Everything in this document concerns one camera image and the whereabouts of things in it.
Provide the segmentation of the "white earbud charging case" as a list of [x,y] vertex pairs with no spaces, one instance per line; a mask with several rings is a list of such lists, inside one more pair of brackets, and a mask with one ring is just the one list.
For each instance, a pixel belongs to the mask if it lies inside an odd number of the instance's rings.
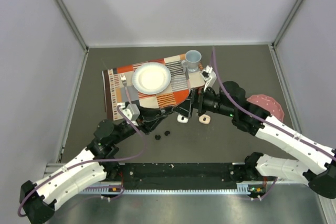
[[177,121],[179,123],[183,123],[183,124],[188,123],[188,117],[185,117],[185,116],[179,114],[177,116]]

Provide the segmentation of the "beige earbud case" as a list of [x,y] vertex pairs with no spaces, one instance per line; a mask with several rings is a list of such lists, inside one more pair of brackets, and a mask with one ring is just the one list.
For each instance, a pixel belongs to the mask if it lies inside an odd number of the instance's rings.
[[211,117],[209,115],[203,114],[199,117],[199,122],[208,125],[211,122]]

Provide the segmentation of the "black earbud case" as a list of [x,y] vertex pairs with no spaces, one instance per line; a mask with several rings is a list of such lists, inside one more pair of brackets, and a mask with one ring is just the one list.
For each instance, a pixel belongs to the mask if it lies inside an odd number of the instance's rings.
[[170,106],[164,109],[164,114],[172,114],[175,112],[175,107]]

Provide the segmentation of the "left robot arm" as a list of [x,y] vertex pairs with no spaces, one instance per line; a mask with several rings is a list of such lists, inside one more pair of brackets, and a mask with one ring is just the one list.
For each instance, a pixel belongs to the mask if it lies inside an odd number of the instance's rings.
[[143,140],[165,118],[173,113],[166,109],[137,108],[132,116],[130,108],[117,107],[122,121],[102,120],[94,132],[93,140],[71,161],[52,174],[32,182],[28,180],[20,188],[19,217],[27,217],[30,223],[45,223],[68,200],[84,189],[105,179],[114,180],[119,174],[116,158],[117,144],[138,133]]

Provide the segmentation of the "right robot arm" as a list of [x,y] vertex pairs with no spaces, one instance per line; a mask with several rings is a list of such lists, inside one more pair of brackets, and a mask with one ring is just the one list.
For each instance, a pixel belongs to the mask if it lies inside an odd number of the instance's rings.
[[186,118],[193,109],[199,115],[213,112],[232,118],[239,130],[271,143],[293,160],[252,153],[245,158],[245,174],[252,180],[272,176],[307,185],[325,198],[335,198],[335,149],[319,144],[291,129],[274,113],[247,101],[237,83],[226,81],[219,93],[212,88],[194,89],[175,111]]

